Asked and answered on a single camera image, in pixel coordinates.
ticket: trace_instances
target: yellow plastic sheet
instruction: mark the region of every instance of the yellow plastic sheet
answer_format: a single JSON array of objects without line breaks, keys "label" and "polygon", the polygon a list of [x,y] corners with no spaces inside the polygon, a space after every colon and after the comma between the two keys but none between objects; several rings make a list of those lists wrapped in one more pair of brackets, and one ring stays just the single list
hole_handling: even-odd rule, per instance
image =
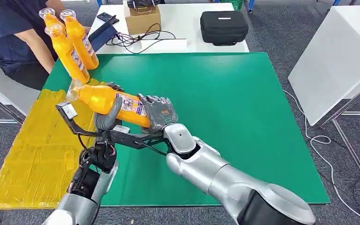
[{"label": "yellow plastic sheet", "polygon": [[[64,100],[62,90],[42,90],[34,103],[0,170],[0,209],[55,208],[65,194],[82,146],[55,108]],[[76,123],[94,130],[88,106],[72,105]],[[87,146],[94,143],[92,138],[82,140]]]}]

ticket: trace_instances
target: floor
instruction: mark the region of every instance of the floor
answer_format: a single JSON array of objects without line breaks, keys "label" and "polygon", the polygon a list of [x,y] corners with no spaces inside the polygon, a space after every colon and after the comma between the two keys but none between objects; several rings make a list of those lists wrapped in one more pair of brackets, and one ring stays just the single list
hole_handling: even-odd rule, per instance
[{"label": "floor", "polygon": [[[174,2],[196,2],[196,0],[167,0]],[[109,3],[119,3],[120,0],[110,0]],[[332,0],[258,0],[255,10],[248,14],[245,7],[242,12],[247,17],[250,30],[247,35],[247,44],[251,52],[267,52],[282,87],[293,92],[287,80],[291,69],[297,62],[308,42],[326,16],[326,9]],[[84,25],[91,25],[93,16],[98,7],[90,3],[68,3],[68,8],[77,12],[78,19]],[[304,131],[304,117],[298,111],[296,104],[288,98],[300,130]],[[360,118],[347,117],[339,119],[351,143],[360,155]],[[8,149],[19,130],[18,125],[0,125],[0,166]],[[360,212],[360,173],[353,162],[348,150],[343,147],[333,124],[325,129],[309,128],[310,135],[325,134],[338,143],[329,145],[316,144],[320,153],[330,161],[335,168],[335,181],[343,199],[351,207]],[[312,206],[321,225],[360,225],[360,218],[352,214],[339,200],[333,186],[326,179],[330,178],[329,166],[307,144],[317,169],[322,174],[322,181],[327,188],[332,201],[329,205]],[[0,211],[2,224],[41,224],[51,210],[5,210]],[[102,208],[97,217],[97,225],[131,224],[235,224],[222,207],[196,208]]]}]

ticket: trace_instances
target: metal frame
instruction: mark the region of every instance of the metal frame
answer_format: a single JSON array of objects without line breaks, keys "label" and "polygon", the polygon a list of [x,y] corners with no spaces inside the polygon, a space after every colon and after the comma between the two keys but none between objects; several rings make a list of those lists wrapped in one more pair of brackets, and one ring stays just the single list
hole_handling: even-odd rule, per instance
[{"label": "metal frame", "polygon": [[340,109],[338,109],[335,113],[333,113],[327,120],[325,120],[320,127],[323,127],[326,123],[328,123],[329,121],[332,121],[333,124],[335,125],[337,131],[339,132],[341,138],[343,139],[347,149],[349,150],[352,158],[354,159],[355,163],[358,166],[358,169],[360,170],[360,159],[357,155],[357,153],[355,152],[353,146],[351,145],[351,143],[348,141],[347,136],[345,135],[345,133],[343,132],[342,128],[340,127],[340,124],[338,123],[338,121],[336,120],[337,117],[339,117],[340,115],[342,116],[360,116],[360,112],[349,112],[347,111],[350,107],[352,107],[358,100],[360,100],[360,92],[355,95],[353,98],[351,98],[346,104],[344,104],[344,106],[342,106]]},{"label": "metal frame", "polygon": [[0,120],[0,123],[19,123],[21,125],[23,124],[24,118],[17,116],[12,110],[10,110],[6,105],[2,104],[1,102],[0,109],[6,114],[8,114],[11,118],[13,118],[12,120]]}]

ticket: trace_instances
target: green tabletop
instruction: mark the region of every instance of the green tabletop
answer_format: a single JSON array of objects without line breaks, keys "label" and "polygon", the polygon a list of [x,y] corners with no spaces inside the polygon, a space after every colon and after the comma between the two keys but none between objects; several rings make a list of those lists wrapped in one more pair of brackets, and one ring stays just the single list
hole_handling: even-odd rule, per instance
[{"label": "green tabletop", "polygon": [[[169,97],[179,122],[236,168],[284,186],[308,203],[330,202],[266,53],[98,57],[91,77],[116,82],[129,94]],[[44,88],[67,90],[69,83],[56,63]],[[124,125],[140,133],[139,127]],[[163,156],[117,148],[118,173],[102,206],[218,204],[171,172]]]}]

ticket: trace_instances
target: gray glove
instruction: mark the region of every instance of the gray glove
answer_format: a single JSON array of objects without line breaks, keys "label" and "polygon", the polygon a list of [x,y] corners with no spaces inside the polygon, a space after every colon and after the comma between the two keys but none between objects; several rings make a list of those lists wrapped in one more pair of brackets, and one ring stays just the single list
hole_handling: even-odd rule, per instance
[{"label": "gray glove", "polygon": [[143,127],[144,133],[154,134],[165,126],[177,123],[179,118],[173,109],[172,102],[166,97],[137,95],[143,103],[147,117],[150,120],[150,127]]},{"label": "gray glove", "polygon": [[[109,82],[106,84],[114,90],[123,92],[123,89],[113,82]],[[112,130],[116,125],[122,124],[121,120],[117,120],[118,113],[120,108],[122,107],[122,97],[117,97],[108,112],[107,115],[102,115],[97,112],[94,113],[94,125],[97,129],[100,130]]]}]

